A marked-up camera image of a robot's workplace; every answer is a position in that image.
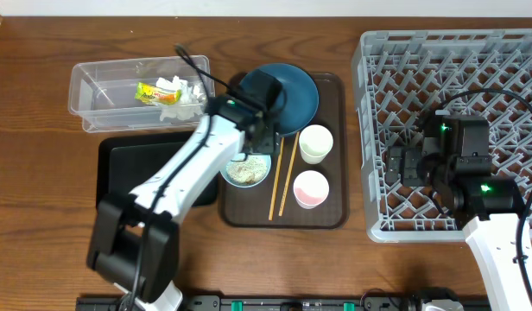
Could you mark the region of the white tissue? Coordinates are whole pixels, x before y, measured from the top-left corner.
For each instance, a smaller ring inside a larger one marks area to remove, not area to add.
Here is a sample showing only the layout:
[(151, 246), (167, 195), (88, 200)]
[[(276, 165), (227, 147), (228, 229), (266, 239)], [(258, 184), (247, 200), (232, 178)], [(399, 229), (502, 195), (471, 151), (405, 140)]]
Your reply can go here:
[(189, 83), (179, 76), (174, 76), (172, 80), (159, 78), (155, 85), (168, 91), (180, 91), (180, 98), (175, 104), (160, 104), (161, 121), (173, 119), (187, 121), (203, 114), (206, 95), (201, 83)]

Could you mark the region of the yellow green snack wrapper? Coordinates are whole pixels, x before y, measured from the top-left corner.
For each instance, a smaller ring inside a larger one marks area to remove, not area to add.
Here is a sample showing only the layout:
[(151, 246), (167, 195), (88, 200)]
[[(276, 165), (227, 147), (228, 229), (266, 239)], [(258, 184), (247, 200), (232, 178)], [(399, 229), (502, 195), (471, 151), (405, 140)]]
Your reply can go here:
[(180, 90), (166, 90), (142, 82), (139, 82), (136, 87), (135, 99), (142, 101), (144, 104), (174, 105), (179, 101), (180, 97)]

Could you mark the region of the pile of rice leftovers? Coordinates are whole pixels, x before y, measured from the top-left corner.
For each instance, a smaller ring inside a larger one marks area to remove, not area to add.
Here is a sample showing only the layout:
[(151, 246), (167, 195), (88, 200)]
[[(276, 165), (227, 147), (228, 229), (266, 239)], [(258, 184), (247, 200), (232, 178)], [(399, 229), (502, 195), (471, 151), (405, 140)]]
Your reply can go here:
[(228, 179), (238, 186), (252, 186), (261, 181), (269, 172), (269, 160), (249, 155), (244, 161), (230, 162), (226, 166)]

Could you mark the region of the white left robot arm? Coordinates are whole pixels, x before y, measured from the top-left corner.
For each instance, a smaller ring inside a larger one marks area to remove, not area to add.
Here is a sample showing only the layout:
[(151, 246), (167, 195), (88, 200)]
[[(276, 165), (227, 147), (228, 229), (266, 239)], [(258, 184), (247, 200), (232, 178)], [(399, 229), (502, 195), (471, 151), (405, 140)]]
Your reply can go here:
[(282, 82), (257, 69), (223, 95), (181, 149), (129, 194), (107, 194), (97, 217), (86, 264), (127, 289), (121, 310), (152, 305), (177, 309), (168, 299), (178, 269), (181, 223), (210, 181), (236, 155), (274, 154)]

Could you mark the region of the light blue bowl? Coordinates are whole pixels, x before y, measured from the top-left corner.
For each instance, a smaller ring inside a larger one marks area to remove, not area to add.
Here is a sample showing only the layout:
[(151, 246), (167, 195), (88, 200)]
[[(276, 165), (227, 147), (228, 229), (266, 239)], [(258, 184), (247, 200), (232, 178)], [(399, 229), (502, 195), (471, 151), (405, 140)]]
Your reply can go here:
[(235, 155), (220, 170), (222, 177), (234, 187), (254, 187), (261, 183), (271, 168), (270, 155)]

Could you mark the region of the white cup green inside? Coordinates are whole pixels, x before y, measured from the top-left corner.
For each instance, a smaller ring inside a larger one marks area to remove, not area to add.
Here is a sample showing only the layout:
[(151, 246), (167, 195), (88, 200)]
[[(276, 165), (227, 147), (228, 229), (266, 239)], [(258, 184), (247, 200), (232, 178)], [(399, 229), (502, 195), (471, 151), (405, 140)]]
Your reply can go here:
[(331, 151), (333, 142), (333, 136), (328, 128), (318, 124), (309, 125), (299, 137), (303, 161), (308, 164), (319, 164)]

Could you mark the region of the white cup pink inside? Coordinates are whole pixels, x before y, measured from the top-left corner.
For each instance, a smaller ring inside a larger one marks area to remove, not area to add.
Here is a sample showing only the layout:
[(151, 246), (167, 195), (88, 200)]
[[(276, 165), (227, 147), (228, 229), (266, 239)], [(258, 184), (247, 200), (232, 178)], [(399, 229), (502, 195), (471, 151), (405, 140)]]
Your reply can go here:
[(294, 180), (293, 193), (297, 204), (304, 209), (313, 209), (323, 203), (329, 194), (327, 178), (320, 172), (307, 170)]

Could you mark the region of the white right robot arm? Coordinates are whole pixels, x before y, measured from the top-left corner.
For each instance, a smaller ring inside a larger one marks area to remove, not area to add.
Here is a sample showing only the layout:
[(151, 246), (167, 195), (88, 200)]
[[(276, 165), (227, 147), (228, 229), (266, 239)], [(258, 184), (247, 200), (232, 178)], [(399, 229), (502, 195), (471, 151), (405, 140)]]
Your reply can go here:
[(389, 148), (390, 183), (429, 187), (471, 249), (494, 310), (532, 310), (528, 203), (510, 177), (495, 176), (484, 117), (436, 111), (418, 122), (419, 147)]

